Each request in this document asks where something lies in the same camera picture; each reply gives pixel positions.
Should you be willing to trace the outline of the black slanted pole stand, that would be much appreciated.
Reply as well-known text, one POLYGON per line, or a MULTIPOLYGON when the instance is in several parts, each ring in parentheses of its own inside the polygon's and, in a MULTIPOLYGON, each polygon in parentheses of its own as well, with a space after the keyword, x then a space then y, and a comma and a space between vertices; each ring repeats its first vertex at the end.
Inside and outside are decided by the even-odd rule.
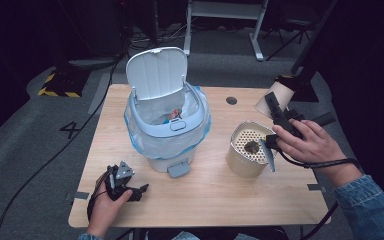
POLYGON ((315 29, 313 36, 306 44, 301 54, 290 69, 294 75, 292 79, 286 79, 285 82, 295 91, 292 101, 296 102, 318 102, 319 99, 311 84, 318 68, 322 64, 322 59, 327 55, 328 47, 324 43, 327 35, 323 28, 329 21, 329 18, 337 4, 338 0, 332 0, 327 8, 321 22, 315 29))

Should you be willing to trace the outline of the white metal table frame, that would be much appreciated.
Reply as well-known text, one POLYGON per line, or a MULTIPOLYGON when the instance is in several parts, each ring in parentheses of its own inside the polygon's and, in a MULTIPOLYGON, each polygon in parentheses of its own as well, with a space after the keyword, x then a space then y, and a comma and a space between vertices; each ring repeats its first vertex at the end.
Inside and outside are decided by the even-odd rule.
POLYGON ((189 56, 191 52, 192 18, 211 17, 240 20, 255 20, 254 31, 249 34, 257 61, 263 61, 264 55, 258 43, 259 32, 265 17, 269 0, 262 0, 259 4, 206 2, 199 0, 188 0, 186 11, 186 34, 183 51, 189 56))

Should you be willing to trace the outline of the black stand with striped base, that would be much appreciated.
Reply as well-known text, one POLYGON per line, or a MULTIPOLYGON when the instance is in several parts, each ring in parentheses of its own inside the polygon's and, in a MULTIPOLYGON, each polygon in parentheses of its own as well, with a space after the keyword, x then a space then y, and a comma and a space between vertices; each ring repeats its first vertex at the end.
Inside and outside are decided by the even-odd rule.
POLYGON ((80 70, 62 71, 53 67, 38 96, 81 97, 87 76, 80 70))

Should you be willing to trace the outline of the gold perforated metal canister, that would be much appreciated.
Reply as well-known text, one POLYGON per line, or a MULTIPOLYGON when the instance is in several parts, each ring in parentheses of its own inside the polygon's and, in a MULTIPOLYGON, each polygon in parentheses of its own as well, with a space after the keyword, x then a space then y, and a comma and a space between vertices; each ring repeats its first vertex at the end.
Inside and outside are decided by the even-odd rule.
POLYGON ((230 139, 230 148, 226 157, 229 168, 241 177, 257 177, 268 166, 266 157, 261 150, 260 139, 265 139, 273 131, 256 122, 246 121, 241 123, 233 132, 230 139), (250 154, 244 150, 249 141, 256 141, 260 150, 256 154, 250 154))

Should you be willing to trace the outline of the person's left hand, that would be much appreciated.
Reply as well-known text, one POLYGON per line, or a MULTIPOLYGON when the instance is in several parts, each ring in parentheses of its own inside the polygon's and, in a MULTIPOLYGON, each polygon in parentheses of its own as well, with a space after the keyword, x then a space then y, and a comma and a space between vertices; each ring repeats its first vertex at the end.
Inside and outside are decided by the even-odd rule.
POLYGON ((128 202, 133 191, 125 191, 116 201, 112 201, 105 193, 106 186, 102 183, 99 186, 99 196, 95 200, 91 219, 86 233, 93 235, 106 235, 108 229, 118 217, 122 207, 128 202))

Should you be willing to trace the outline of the white pedal trash can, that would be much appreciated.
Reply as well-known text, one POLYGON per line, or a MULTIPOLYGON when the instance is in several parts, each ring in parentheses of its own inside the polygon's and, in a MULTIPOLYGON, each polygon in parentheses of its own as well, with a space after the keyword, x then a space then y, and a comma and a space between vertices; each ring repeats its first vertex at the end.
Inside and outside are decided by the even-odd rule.
MULTIPOLYGON (((173 94, 190 84, 187 82, 187 67, 188 59, 183 50, 162 47, 134 55, 126 65, 126 74, 131 92, 135 90, 139 100, 148 100, 173 94)), ((171 159, 143 156, 155 171, 178 178, 190 171, 196 147, 171 159)))

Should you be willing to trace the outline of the brown residue lump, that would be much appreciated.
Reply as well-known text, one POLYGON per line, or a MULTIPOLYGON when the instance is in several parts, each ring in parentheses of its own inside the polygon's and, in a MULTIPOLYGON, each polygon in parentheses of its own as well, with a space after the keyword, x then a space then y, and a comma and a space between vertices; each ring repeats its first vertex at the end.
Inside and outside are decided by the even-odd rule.
POLYGON ((250 154, 256 154, 260 150, 260 146, 256 141, 249 141, 245 144, 244 150, 250 154))

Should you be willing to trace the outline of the beige paper cup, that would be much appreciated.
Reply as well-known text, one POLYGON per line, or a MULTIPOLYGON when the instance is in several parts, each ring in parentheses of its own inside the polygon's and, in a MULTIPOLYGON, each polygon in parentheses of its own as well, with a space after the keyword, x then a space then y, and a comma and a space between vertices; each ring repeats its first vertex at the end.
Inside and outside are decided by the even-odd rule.
POLYGON ((276 98, 279 102, 280 108, 282 111, 284 111, 288 105, 288 103, 291 101, 292 96, 294 95, 294 91, 290 89, 289 87, 285 86, 284 84, 276 81, 260 98, 260 100, 254 105, 255 109, 262 113, 263 115, 267 116, 268 118, 272 118, 270 115, 269 108, 267 106, 265 96, 270 93, 274 92, 276 95, 276 98))

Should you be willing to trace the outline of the person's right hand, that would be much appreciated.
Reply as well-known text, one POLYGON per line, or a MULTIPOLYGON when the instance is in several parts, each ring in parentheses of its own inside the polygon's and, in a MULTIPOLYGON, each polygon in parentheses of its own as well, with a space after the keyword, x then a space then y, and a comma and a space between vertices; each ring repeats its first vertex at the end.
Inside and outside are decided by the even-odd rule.
POLYGON ((292 135, 280 125, 272 127, 278 136, 277 145, 290 157, 302 163, 325 163, 346 158, 336 141, 314 121, 292 119, 290 123, 302 134, 302 138, 292 135))

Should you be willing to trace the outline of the blue translucent trash bag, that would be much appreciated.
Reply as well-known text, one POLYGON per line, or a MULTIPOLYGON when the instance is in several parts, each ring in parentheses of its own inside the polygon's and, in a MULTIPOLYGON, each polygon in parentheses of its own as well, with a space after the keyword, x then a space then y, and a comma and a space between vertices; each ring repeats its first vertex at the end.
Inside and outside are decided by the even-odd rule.
POLYGON ((173 94, 139 100, 133 90, 124 120, 133 147, 149 159, 171 159, 186 153, 205 139, 211 128, 211 113, 199 86, 186 84, 173 94), (176 108, 181 117, 163 121, 176 108))

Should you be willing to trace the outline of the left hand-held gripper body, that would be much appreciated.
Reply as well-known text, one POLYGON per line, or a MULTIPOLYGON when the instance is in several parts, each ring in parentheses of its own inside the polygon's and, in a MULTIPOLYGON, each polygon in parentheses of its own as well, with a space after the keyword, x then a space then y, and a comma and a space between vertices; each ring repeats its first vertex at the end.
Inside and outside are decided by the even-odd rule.
POLYGON ((129 189, 127 184, 134 174, 135 172, 133 169, 124 161, 121 161, 119 165, 107 167, 105 185, 106 191, 111 200, 117 200, 126 190, 129 189))

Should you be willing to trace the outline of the orange crumpled wrapper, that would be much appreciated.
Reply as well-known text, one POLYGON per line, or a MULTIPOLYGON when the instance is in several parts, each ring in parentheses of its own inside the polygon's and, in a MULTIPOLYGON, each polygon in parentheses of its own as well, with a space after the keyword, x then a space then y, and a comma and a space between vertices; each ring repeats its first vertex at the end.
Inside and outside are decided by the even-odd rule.
POLYGON ((168 124, 171 120, 180 118, 181 117, 182 110, 179 108, 174 109, 163 121, 164 124, 168 124))

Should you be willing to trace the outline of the black tripod stand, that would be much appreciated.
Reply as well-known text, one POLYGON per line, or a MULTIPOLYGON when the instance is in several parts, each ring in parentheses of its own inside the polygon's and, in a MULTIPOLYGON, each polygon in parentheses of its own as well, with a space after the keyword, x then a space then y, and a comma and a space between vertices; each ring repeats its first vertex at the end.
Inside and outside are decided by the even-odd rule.
POLYGON ((291 44, 295 39, 298 39, 298 43, 301 43, 303 37, 309 38, 308 32, 314 31, 318 22, 319 17, 316 14, 313 14, 312 12, 279 13, 276 16, 276 20, 272 21, 272 24, 269 27, 269 31, 265 35, 265 37, 267 37, 272 32, 277 32, 279 34, 281 46, 276 49, 272 54, 270 54, 266 58, 266 60, 271 60, 274 56, 276 56, 284 48, 291 44), (292 36, 288 41, 284 41, 282 37, 282 31, 295 32, 295 35, 292 36))

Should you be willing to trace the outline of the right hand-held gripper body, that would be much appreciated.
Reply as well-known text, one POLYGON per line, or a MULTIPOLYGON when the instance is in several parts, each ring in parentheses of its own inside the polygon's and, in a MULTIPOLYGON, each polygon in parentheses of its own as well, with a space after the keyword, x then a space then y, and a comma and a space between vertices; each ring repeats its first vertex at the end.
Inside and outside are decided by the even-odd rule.
MULTIPOLYGON (((293 111, 286 111, 285 113, 276 113, 273 117, 273 123, 275 125, 281 126, 284 130, 286 130, 293 136, 303 138, 302 134, 298 131, 298 129, 290 123, 291 119, 302 120, 302 115, 296 115, 293 111)), ((320 126, 325 126, 335 121, 336 119, 331 112, 327 112, 313 119, 313 122, 317 123, 320 126)), ((265 137, 265 139, 259 140, 261 150, 263 151, 266 157, 271 172, 274 172, 276 170, 274 163, 274 151, 276 151, 277 153, 282 152, 282 150, 277 145, 277 138, 278 136, 276 134, 269 134, 265 137)))

